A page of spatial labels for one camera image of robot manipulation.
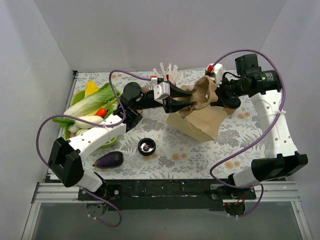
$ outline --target green bowl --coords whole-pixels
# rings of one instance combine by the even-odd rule
[[[79,91],[77,92],[73,99],[72,99],[72,102],[71,102],[71,106],[75,105],[77,102],[80,102],[82,99],[85,98],[85,91],[82,90],[82,91]],[[68,130],[68,128],[65,128],[64,129],[64,139],[67,140],[69,139],[69,136],[70,136],[70,131]],[[113,145],[116,144],[116,141],[117,141],[118,137],[116,136],[114,139],[112,139],[111,141],[103,144],[101,147],[99,147],[100,149],[104,149],[104,148],[108,148],[108,147],[111,147]]]

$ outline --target floral tablecloth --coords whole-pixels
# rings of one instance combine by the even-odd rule
[[[177,86],[193,86],[203,76],[204,70],[182,70],[182,80]],[[135,74],[149,77],[153,72],[142,71]],[[79,73],[74,94],[84,90],[90,80],[101,87],[109,79],[108,72]],[[147,81],[137,80],[126,74],[113,74],[112,83],[122,91],[124,86],[135,81],[141,86],[152,88]],[[228,115],[219,129],[219,138],[199,143],[193,138],[166,124],[168,115],[162,108],[145,109],[140,123],[120,136],[110,148],[97,149],[87,159],[84,167],[98,172],[105,179],[203,179],[211,178],[209,169],[216,162],[247,146],[262,134],[260,123],[253,104],[246,96],[241,97],[241,107],[233,115]],[[142,138],[156,142],[156,152],[142,156],[137,144]],[[124,163],[113,169],[98,169],[92,164],[99,157],[121,151]],[[227,161],[214,170],[219,178],[238,172],[249,166],[252,159],[264,157],[264,145],[260,143],[243,154]]]

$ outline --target wall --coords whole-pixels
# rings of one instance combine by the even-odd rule
[[[63,112],[72,71],[33,0],[0,0],[0,233],[20,239],[37,181],[47,168],[36,133]],[[48,158],[58,126],[45,127],[40,149]]]
[[[259,50],[286,0],[34,0],[73,70],[206,67]],[[234,57],[223,62],[234,68]]]
[[[292,176],[314,239],[320,239],[320,2],[287,0],[261,50],[283,75],[290,134],[309,163]]]

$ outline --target white panel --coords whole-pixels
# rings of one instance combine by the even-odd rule
[[[287,0],[262,51],[285,82],[286,120],[292,139],[309,163],[292,176],[314,239],[320,239],[320,2]]]
[[[259,50],[286,0],[35,0],[73,70],[205,68]],[[234,68],[235,56],[224,61]]]
[[[72,72],[32,0],[0,0],[0,239],[20,239],[37,181],[47,168],[36,133],[63,112]],[[41,151],[49,157],[58,126],[48,124]]]

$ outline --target eggplant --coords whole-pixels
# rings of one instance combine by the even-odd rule
[[[98,158],[93,167],[99,169],[113,169],[119,167],[124,162],[124,154],[120,151],[112,151]]]

